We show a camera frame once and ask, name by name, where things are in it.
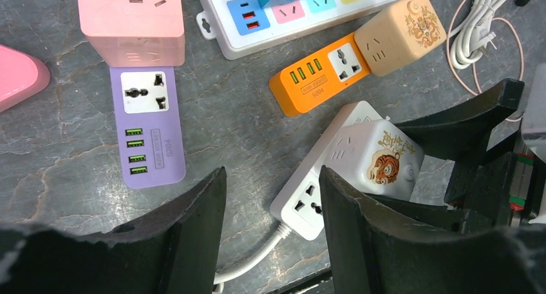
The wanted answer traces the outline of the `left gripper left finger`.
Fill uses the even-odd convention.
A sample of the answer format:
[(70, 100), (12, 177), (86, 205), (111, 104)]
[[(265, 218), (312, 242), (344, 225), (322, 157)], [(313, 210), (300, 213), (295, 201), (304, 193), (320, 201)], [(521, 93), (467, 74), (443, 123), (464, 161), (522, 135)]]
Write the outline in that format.
[(2, 293), (211, 293), (227, 197), (215, 169), (185, 194), (107, 233), (1, 225)]

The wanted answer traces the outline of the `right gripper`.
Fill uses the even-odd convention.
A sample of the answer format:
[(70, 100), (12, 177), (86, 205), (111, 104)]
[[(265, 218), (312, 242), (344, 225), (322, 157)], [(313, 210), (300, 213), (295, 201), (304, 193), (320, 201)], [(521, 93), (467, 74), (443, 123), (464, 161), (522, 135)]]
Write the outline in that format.
[[(461, 104), (395, 126), (428, 156), (482, 161), (491, 131), (518, 109), (524, 88), (525, 82), (505, 78)], [(520, 131), (514, 136), (515, 153), (507, 152), (481, 167), (469, 183), (450, 183), (464, 191), (459, 209), (385, 196), (375, 196), (375, 200), (414, 221), (462, 235), (509, 223), (528, 224), (539, 216), (545, 164), (526, 146)]]

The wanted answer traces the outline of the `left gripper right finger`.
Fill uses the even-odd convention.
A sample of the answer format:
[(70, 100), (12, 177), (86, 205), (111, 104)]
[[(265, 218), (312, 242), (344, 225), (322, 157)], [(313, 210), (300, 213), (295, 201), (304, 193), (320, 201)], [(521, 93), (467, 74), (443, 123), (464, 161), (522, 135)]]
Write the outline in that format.
[(460, 235), (356, 191), (332, 169), (320, 190), (336, 293), (544, 293), (545, 227)]

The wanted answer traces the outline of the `white cube socket adapter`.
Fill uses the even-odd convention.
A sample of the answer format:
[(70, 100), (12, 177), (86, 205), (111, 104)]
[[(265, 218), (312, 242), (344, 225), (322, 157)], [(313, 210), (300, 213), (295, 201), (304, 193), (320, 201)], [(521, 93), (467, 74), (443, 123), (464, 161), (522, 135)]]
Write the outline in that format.
[(421, 146), (380, 119), (342, 127), (325, 166), (359, 192), (408, 201), (423, 161)]

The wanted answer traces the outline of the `tan cube socket adapter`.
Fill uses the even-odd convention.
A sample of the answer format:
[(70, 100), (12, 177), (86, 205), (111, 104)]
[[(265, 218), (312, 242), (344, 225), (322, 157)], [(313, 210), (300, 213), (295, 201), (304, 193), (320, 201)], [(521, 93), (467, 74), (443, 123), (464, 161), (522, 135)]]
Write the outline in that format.
[(371, 72), (383, 77), (430, 53), (447, 34), (430, 0), (399, 0), (356, 30), (354, 39)]

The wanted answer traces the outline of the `pink cube socket adapter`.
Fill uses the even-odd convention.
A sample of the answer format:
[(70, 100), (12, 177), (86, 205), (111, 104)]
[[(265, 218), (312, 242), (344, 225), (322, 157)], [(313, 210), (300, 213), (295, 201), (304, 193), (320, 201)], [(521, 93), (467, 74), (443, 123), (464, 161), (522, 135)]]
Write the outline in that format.
[(185, 62), (182, 0), (77, 0), (80, 29), (114, 68)]

